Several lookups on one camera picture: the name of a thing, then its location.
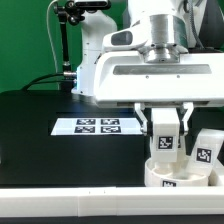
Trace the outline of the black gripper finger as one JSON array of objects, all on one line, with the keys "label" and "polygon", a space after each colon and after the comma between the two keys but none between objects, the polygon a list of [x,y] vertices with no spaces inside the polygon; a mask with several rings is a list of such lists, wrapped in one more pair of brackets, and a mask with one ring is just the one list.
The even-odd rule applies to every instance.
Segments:
[{"label": "black gripper finger", "polygon": [[135,103],[134,111],[137,120],[140,123],[140,131],[147,136],[148,135],[148,120],[144,115],[145,105],[143,103]]},{"label": "black gripper finger", "polygon": [[192,102],[184,102],[181,106],[180,112],[182,115],[180,123],[180,134],[186,136],[189,131],[188,120],[190,119],[194,110],[194,104]]}]

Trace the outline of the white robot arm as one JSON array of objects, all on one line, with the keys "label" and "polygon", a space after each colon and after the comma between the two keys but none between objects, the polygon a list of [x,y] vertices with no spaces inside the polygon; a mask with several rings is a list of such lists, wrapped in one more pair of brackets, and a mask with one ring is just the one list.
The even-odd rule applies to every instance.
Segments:
[{"label": "white robot arm", "polygon": [[178,108],[189,117],[195,107],[224,105],[224,53],[209,53],[201,32],[209,0],[128,0],[130,26],[108,29],[89,16],[97,30],[86,38],[77,70],[77,90],[103,107],[132,107],[141,131],[146,108]]}]

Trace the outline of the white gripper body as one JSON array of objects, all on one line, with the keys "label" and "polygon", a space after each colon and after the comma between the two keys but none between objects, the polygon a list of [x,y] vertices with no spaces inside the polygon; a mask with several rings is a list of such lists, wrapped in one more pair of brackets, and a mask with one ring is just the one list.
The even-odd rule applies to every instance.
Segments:
[{"label": "white gripper body", "polygon": [[136,51],[103,54],[94,100],[100,107],[224,106],[224,53],[182,54],[177,63],[146,63]]}]

